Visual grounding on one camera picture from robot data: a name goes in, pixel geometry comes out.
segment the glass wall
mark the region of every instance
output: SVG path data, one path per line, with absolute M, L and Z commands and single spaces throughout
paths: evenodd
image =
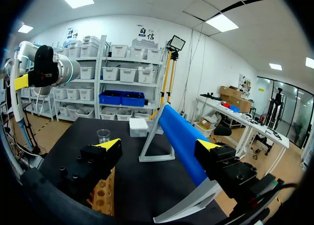
M 257 92 L 254 100 L 256 117 L 264 121 L 267 117 L 271 98 L 281 92 L 282 111 L 278 116 L 276 131 L 289 138 L 291 142 L 302 148 L 308 137 L 309 127 L 313 124 L 312 94 L 293 85 L 276 80 L 258 77 Z

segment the cardboard box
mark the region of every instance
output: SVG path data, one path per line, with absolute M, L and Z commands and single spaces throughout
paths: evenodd
M 220 98 L 227 103 L 240 108 L 241 113 L 249 113 L 252 103 L 243 98 L 235 98 L 227 95 L 220 95 Z
M 241 91 L 237 91 L 236 87 L 230 86 L 225 87 L 225 86 L 220 86 L 220 94 L 235 97 L 235 98 L 240 98 L 242 95 Z

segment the storage rack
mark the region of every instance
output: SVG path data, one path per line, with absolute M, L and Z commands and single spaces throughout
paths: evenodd
M 106 41 L 106 35 L 101 36 L 97 57 L 80 57 L 76 58 L 75 60 L 78 61 L 80 64 L 86 61 L 94 61 L 96 62 L 95 66 L 95 79 L 76 79 L 71 82 L 81 82 L 81 83 L 93 83 L 94 84 L 94 100 L 92 101 L 82 101 L 82 100 L 68 100 L 62 99 L 58 100 L 54 97 L 54 106 L 56 112 L 58 113 L 58 107 L 60 102 L 67 102 L 67 103 L 80 103 L 80 104 L 87 104 L 87 105 L 94 105 L 95 108 L 95 118 L 100 119 L 100 112 L 102 106 L 108 107 L 126 107 L 130 109 L 148 109 L 148 110 L 156 110 L 159 107 L 160 100 L 160 89 L 162 86 L 162 81 L 164 78 L 165 72 L 165 62 L 166 58 L 164 56 L 163 62 L 152 62 L 146 59 L 133 59 L 133 58 L 124 58 L 124 57 L 108 57 L 109 49 L 111 44 Z M 153 64 L 157 66 L 157 74 L 156 74 L 156 83 L 146 84 L 146 83 L 139 83 L 139 82 L 121 82 L 119 80 L 102 80 L 101 79 L 101 71 L 102 67 L 107 66 L 108 62 L 117 62 L 117 63 L 139 63 L 139 64 Z M 128 86 L 137 86 L 137 87 L 144 87 L 144 88 L 152 88 L 154 89 L 154 100 L 151 105 L 145 105 L 144 107 L 139 106 L 124 106 L 124 105 L 112 105 L 112 104 L 102 104 L 99 103 L 99 94 L 105 90 L 107 84 L 117 84 L 117 85 L 128 85 Z M 62 115 L 57 114 L 57 120 L 67 120 L 67 121 L 74 121 L 70 117 L 65 117 Z

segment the yellow tripod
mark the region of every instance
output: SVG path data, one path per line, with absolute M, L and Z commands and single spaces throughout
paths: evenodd
M 168 94 L 167 102 L 170 103 L 170 94 L 171 94 L 171 89 L 172 89 L 172 82 L 173 82 L 173 76 L 174 76 L 174 70 L 175 70 L 175 63 L 176 63 L 176 60 L 177 60 L 177 58 L 172 58 L 171 56 L 172 56 L 172 52 L 169 51 L 167 65 L 166 65 L 166 76 L 165 76 L 165 81 L 163 82 L 163 88 L 162 88 L 162 92 L 161 92 L 159 108 L 157 108 L 157 111 L 155 111 L 153 113 L 153 115 L 149 118 L 149 120 L 154 118 L 154 116 L 158 113 L 160 107 L 163 105 L 163 97 L 164 97 L 165 90 L 166 90 L 166 85 L 167 85 L 170 61 L 173 60 L 173 62 L 172 62 L 172 70 L 171 70 L 171 77 L 170 77 L 169 91 L 167 92 L 167 94 Z

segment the ceiling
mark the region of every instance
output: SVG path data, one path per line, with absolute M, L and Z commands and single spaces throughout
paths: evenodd
M 21 21 L 34 27 L 27 40 L 54 25 L 75 19 L 129 14 L 163 19 L 200 31 L 207 20 L 226 7 L 245 0 L 94 0 L 95 4 L 72 9 L 64 0 L 34 0 Z M 263 0 L 224 12 L 239 26 L 220 33 L 204 23 L 202 33 L 224 44 L 261 72 L 287 77 L 313 87 L 314 69 L 305 66 L 311 51 L 293 15 L 281 0 Z M 281 64 L 282 71 L 269 63 Z

